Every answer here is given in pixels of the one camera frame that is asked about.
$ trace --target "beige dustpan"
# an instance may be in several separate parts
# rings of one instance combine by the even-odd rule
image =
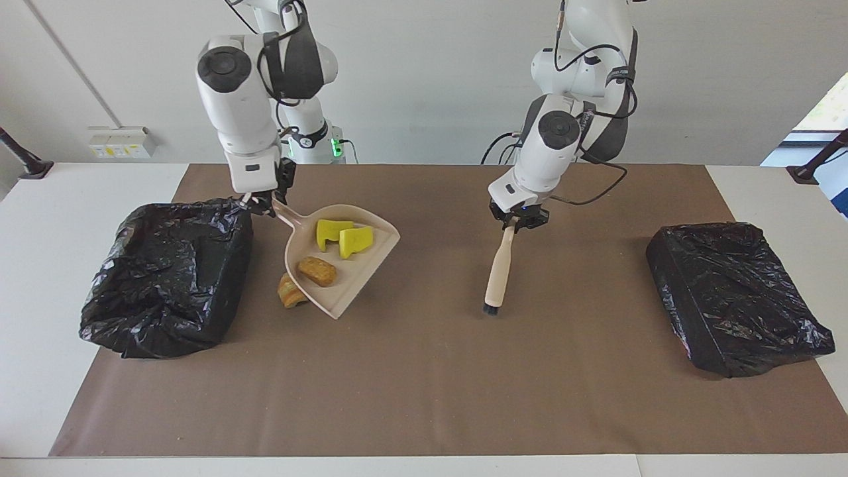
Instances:
[[[286,270],[289,276],[312,303],[336,320],[342,316],[350,302],[356,298],[400,240],[400,233],[392,224],[354,205],[329,205],[308,216],[301,216],[275,199],[274,212],[293,229],[286,244]],[[315,227],[320,219],[353,221],[356,227],[371,226],[374,228],[374,244],[365,251],[351,255],[347,260],[339,256],[338,246],[335,244],[328,244],[326,252],[322,252],[315,241]],[[307,256],[314,256],[334,265],[338,273],[336,281],[323,288],[300,275],[298,262]]]

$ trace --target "white wall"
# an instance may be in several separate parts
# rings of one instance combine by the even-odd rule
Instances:
[[[18,176],[23,172],[24,167],[14,158],[12,153],[8,149],[0,147],[0,200],[3,200],[8,191],[12,190]]]
[[[147,126],[156,160],[218,161],[198,100],[206,40],[241,33],[222,0],[30,0],[120,121]],[[108,118],[25,8],[0,15],[0,122],[42,157],[90,160]],[[552,46],[556,0],[307,0],[339,58],[321,99],[364,162],[473,163],[517,129]],[[249,10],[243,12],[250,18]],[[622,162],[759,164],[848,70],[845,0],[651,0],[632,7],[637,89]]]

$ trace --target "brown table mat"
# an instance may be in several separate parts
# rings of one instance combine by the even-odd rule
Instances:
[[[672,332],[644,250],[660,226],[733,220],[703,166],[632,166],[595,204],[548,203],[486,318],[501,237],[486,186],[503,170],[299,167],[295,210],[355,204],[402,235],[342,319],[282,308],[288,230],[256,218],[226,342],[169,361],[100,350],[50,455],[848,452],[815,362],[719,379]],[[576,165],[560,193],[591,197],[616,174]],[[226,166],[191,166],[175,201],[229,196],[228,183]]]

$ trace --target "cable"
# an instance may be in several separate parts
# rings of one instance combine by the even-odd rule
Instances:
[[[480,166],[482,166],[483,164],[486,164],[486,158],[488,157],[488,153],[492,152],[492,148],[494,148],[494,145],[499,143],[501,139],[503,139],[505,137],[512,136],[512,134],[513,134],[512,132],[505,132],[505,133],[501,134],[500,136],[496,137],[494,139],[494,141],[492,141],[492,143],[489,144],[488,149],[486,149],[486,152],[483,154],[483,158],[480,159]]]
[[[512,150],[510,151],[510,155],[506,156],[506,162],[505,162],[504,164],[509,164],[509,163],[510,163],[510,159],[512,159],[512,155],[513,155],[513,154],[514,154],[514,153],[515,153],[518,149],[519,149],[519,147],[518,147],[517,145],[516,145],[515,147],[513,147],[513,148],[512,148]]]
[[[280,125],[280,129],[285,130],[286,127],[282,125],[282,121],[280,121],[280,102],[276,102],[276,106],[274,106],[274,115],[276,116],[276,123]]]
[[[564,202],[564,203],[570,204],[570,205],[589,205],[589,204],[595,202],[596,200],[600,199],[601,197],[604,197],[605,195],[607,195],[612,189],[616,188],[616,186],[619,183],[621,183],[621,181],[624,180],[624,177],[626,177],[628,175],[628,170],[626,168],[622,167],[622,166],[619,166],[618,164],[609,164],[607,162],[601,162],[600,164],[602,166],[607,166],[607,167],[612,167],[613,169],[618,169],[619,171],[622,172],[621,176],[619,176],[619,178],[616,179],[616,181],[613,182],[610,187],[606,188],[606,190],[604,190],[604,192],[594,196],[592,199],[583,200],[583,201],[580,201],[580,202],[574,202],[572,200],[564,199],[564,198],[559,197],[557,195],[551,195],[550,198],[553,199],[553,200],[559,200],[560,202]]]
[[[244,23],[245,26],[248,27],[248,29],[250,30],[251,33],[253,33],[254,35],[259,35],[259,33],[256,30],[254,30],[254,28],[252,26],[250,26],[248,21],[245,20],[244,17],[242,17],[242,14],[238,13],[238,10],[236,10],[236,5],[238,5],[239,3],[243,2],[243,1],[244,0],[237,0],[236,2],[230,2],[230,0],[224,0],[224,3],[226,3],[227,7],[230,7],[230,10],[232,10],[232,12],[234,14],[236,14],[238,19],[241,20],[242,23]]]
[[[604,116],[605,118],[612,119],[627,119],[628,117],[632,116],[633,113],[636,112],[636,109],[639,107],[639,97],[636,96],[636,90],[633,89],[633,84],[630,79],[625,80],[624,90],[627,91],[631,97],[633,97],[633,108],[630,111],[628,111],[625,115],[611,115],[610,113],[595,111],[595,115]]]
[[[274,36],[273,38],[270,38],[267,42],[265,42],[266,46],[273,43],[273,42],[281,42],[282,40],[285,40],[286,38],[290,37],[291,35],[294,35],[301,28],[303,28],[303,26],[306,24],[307,21],[309,21],[309,13],[306,11],[306,5],[304,5],[303,0],[287,0],[286,2],[280,2],[280,9],[279,9],[278,13],[280,14],[281,19],[282,19],[283,9],[285,9],[285,7],[287,7],[289,5],[298,5],[300,7],[300,9],[303,10],[302,12],[299,12],[295,7],[293,7],[294,13],[298,16],[298,24],[294,28],[292,28],[291,30],[284,31],[281,34]],[[268,93],[268,96],[271,96],[278,103],[282,103],[283,106],[296,106],[297,104],[299,104],[299,101],[296,104],[287,104],[287,103],[283,102],[283,98],[280,97],[279,95],[277,95],[276,93],[272,92],[271,89],[268,87],[268,83],[265,81],[265,77],[262,76],[262,58],[264,56],[265,56],[265,49],[262,48],[259,51],[259,55],[256,58],[256,70],[259,72],[259,78],[262,80],[262,86],[265,87],[265,91]]]
[[[508,144],[508,145],[504,148],[504,150],[500,151],[500,158],[498,158],[498,166],[501,166],[501,165],[503,165],[503,164],[509,164],[509,163],[510,163],[510,157],[512,157],[512,153],[514,153],[514,152],[516,151],[516,146],[517,146],[517,145],[518,145],[518,143]],[[506,156],[506,162],[504,162],[504,154],[506,154],[506,150],[507,150],[507,149],[510,149],[510,155]]]
[[[559,61],[559,59],[560,59],[560,55],[559,55],[559,52],[560,52],[560,38],[559,38],[559,35],[557,35],[557,38],[556,38],[556,46],[555,46],[554,48],[555,48],[555,49],[554,49],[554,68],[556,69],[556,72],[557,72],[557,73],[561,73],[562,71],[565,71],[565,70],[569,69],[569,68],[570,68],[570,67],[572,67],[575,63],[577,63],[577,62],[578,62],[578,61],[579,61],[582,57],[586,56],[586,55],[587,55],[587,54],[589,54],[589,53],[592,53],[592,52],[593,52],[593,51],[595,51],[595,50],[600,50],[600,49],[605,49],[605,48],[606,48],[606,49],[610,49],[610,50],[615,50],[615,51],[617,51],[618,53],[621,53],[621,52],[622,52],[622,49],[621,49],[621,48],[619,48],[619,47],[617,47],[617,46],[615,46],[615,45],[610,45],[610,44],[607,44],[607,43],[604,43],[604,44],[602,44],[602,45],[595,45],[595,46],[593,46],[593,47],[591,47],[591,48],[586,48],[586,49],[585,49],[585,50],[583,50],[583,51],[582,51],[579,55],[575,56],[575,57],[574,57],[574,59],[572,59],[571,61],[569,61],[567,65],[565,65],[565,66],[563,66],[562,68],[560,68],[560,66],[559,66],[559,63],[560,63],[560,61]]]
[[[356,162],[356,164],[359,164],[360,158],[359,158],[359,156],[356,155],[356,144],[354,144],[354,142],[351,141],[350,139],[342,139],[341,141],[339,141],[339,143],[340,144],[350,143],[350,147],[354,150],[354,161]]]
[[[841,153],[841,154],[839,154],[839,155],[835,155],[834,157],[832,157],[832,158],[830,158],[830,159],[828,159],[828,160],[825,160],[825,161],[822,163],[822,166],[824,166],[825,164],[830,164],[831,162],[833,162],[833,161],[837,160],[838,158],[840,158],[840,157],[844,156],[846,153],[848,153],[848,149],[846,149],[846,150],[842,151],[842,153]]]

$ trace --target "power outlet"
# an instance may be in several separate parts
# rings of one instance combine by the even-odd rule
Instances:
[[[156,142],[146,127],[89,127],[94,132],[88,147],[98,159],[151,159]]]

